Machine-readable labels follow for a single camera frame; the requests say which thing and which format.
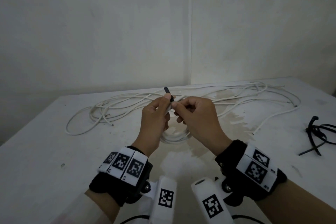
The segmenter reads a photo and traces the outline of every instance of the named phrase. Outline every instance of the black cable tip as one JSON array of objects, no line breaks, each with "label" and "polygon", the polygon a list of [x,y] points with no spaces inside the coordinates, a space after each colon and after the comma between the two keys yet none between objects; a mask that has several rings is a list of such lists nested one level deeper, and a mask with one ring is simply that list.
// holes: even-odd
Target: black cable tip
[{"label": "black cable tip", "polygon": [[[165,89],[166,93],[170,93],[170,91],[169,91],[169,89],[167,87],[164,87],[164,89]],[[170,102],[173,102],[173,101],[174,101],[174,97],[173,97],[173,95],[171,95]]]}]

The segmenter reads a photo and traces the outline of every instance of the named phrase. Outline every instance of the left hand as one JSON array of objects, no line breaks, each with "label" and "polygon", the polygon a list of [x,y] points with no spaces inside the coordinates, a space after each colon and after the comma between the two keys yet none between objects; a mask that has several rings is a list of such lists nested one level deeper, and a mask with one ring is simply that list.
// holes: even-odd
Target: left hand
[{"label": "left hand", "polygon": [[168,129],[170,115],[165,115],[170,105],[170,93],[154,99],[142,109],[140,132],[132,146],[141,150],[149,157],[158,147],[162,133]]}]

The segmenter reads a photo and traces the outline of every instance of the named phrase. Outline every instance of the black wrist strap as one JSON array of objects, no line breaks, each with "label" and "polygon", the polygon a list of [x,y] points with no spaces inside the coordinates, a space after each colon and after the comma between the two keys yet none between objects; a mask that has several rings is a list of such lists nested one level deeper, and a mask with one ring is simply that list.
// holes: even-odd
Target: black wrist strap
[{"label": "black wrist strap", "polygon": [[[139,149],[128,146],[132,150],[143,154]],[[140,192],[145,187],[146,180],[153,165],[147,161],[140,175],[136,186],[132,186],[121,179],[115,178],[108,173],[99,172],[89,185],[91,191],[95,193],[108,193],[116,203],[122,207],[124,203],[132,204],[141,198]]]},{"label": "black wrist strap", "polygon": [[[235,140],[215,159],[221,167],[223,175],[226,176],[222,188],[228,186],[232,191],[232,194],[224,199],[225,203],[231,206],[240,205],[244,196],[250,197],[254,201],[262,200],[270,195],[278,184],[287,180],[287,176],[280,169],[273,170],[271,168],[269,165],[271,159],[259,149],[254,150],[251,159],[246,156],[246,150],[247,144]],[[243,158],[249,164],[242,171],[241,160]],[[276,179],[273,180],[272,186],[264,185],[265,180],[274,177],[275,174]]]}]

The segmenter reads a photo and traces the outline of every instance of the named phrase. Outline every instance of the right hand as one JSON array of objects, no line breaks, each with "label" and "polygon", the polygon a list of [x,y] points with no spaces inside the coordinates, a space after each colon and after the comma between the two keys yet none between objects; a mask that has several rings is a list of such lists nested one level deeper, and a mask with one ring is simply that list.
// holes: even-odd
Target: right hand
[{"label": "right hand", "polygon": [[208,98],[187,97],[180,102],[172,102],[177,122],[183,121],[191,135],[216,156],[232,142],[223,132],[217,117],[215,105]]}]

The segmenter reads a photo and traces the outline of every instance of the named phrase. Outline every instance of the white cable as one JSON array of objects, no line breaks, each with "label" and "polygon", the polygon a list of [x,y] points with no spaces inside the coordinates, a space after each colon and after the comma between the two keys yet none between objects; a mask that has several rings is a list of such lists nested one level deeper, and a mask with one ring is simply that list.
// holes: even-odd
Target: white cable
[{"label": "white cable", "polygon": [[[235,86],[211,85],[211,86],[200,86],[200,87],[171,88],[170,91],[179,90],[179,93],[176,93],[174,95],[176,95],[175,100],[180,101],[184,97],[189,97],[187,95],[181,94],[182,90],[197,90],[197,89],[204,89],[204,88],[209,88],[209,87],[219,87],[219,88],[224,87],[224,89],[211,91],[211,92],[203,95],[202,97],[205,97],[207,95],[214,94],[214,93],[217,93],[217,92],[220,92],[220,91],[224,91],[224,90],[241,89],[237,94],[235,94],[231,97],[221,98],[221,99],[213,99],[212,98],[212,102],[215,105],[232,105],[230,108],[227,108],[224,112],[218,114],[218,117],[221,117],[221,116],[229,113],[230,111],[232,111],[238,105],[250,103],[250,102],[255,101],[255,100],[271,101],[271,102],[276,102],[276,103],[285,103],[285,104],[291,104],[293,106],[289,110],[277,112],[277,113],[274,113],[274,114],[268,116],[267,118],[265,118],[261,122],[261,124],[252,132],[252,134],[255,134],[266,123],[266,121],[268,119],[270,119],[274,116],[277,116],[277,115],[292,112],[292,111],[298,109],[301,105],[300,98],[298,96],[296,96],[295,94],[283,89],[283,86],[271,86],[271,85],[267,85],[263,82],[250,82],[250,83],[235,85]],[[244,95],[243,93],[247,90],[254,90],[256,92]],[[95,126],[97,126],[99,123],[108,123],[110,125],[113,125],[112,124],[113,121],[119,120],[122,117],[125,117],[126,115],[128,115],[130,112],[132,112],[136,109],[139,109],[139,108],[143,108],[146,105],[148,105],[149,102],[154,100],[154,98],[151,98],[151,96],[163,96],[163,94],[159,93],[161,91],[163,91],[163,89],[162,90],[157,90],[155,92],[149,92],[149,93],[120,94],[120,95],[117,95],[117,96],[113,96],[109,99],[103,100],[103,101],[97,103],[96,105],[94,105],[92,107],[85,107],[85,108],[79,110],[78,112],[76,112],[70,118],[70,120],[67,122],[67,124],[65,126],[65,132],[69,135],[77,136],[77,135],[81,135],[81,134],[84,134],[84,133],[90,131]],[[286,93],[294,96],[298,100],[299,103],[297,105],[294,104],[294,101],[291,98],[289,98],[287,95],[281,93],[281,91],[286,92]],[[288,101],[260,98],[259,95],[263,92],[271,92],[271,93],[274,93],[274,94],[281,95],[281,96],[287,98]],[[140,99],[140,100],[136,101],[135,103],[132,103],[132,104],[120,105],[121,103],[123,103],[127,100],[131,100],[131,99]],[[239,100],[236,103],[225,102],[227,100],[232,100],[232,99],[237,99],[237,100],[242,99],[242,100]],[[83,112],[87,109],[90,109],[89,118],[92,121],[94,121],[94,124],[90,128],[88,128],[85,131],[80,132],[80,133],[69,132],[68,126],[69,126],[71,120],[76,115],[78,115],[79,113],[81,113],[81,112]],[[124,112],[112,115],[111,113],[109,113],[109,111],[111,111],[111,110],[124,110]],[[188,139],[189,137],[191,137],[191,135],[190,135],[189,130],[186,128],[184,131],[179,132],[179,133],[168,134],[167,132],[163,132],[162,137],[161,137],[161,141],[164,142],[164,143],[168,143],[168,144],[179,144],[179,143],[185,141],[186,139]]]}]

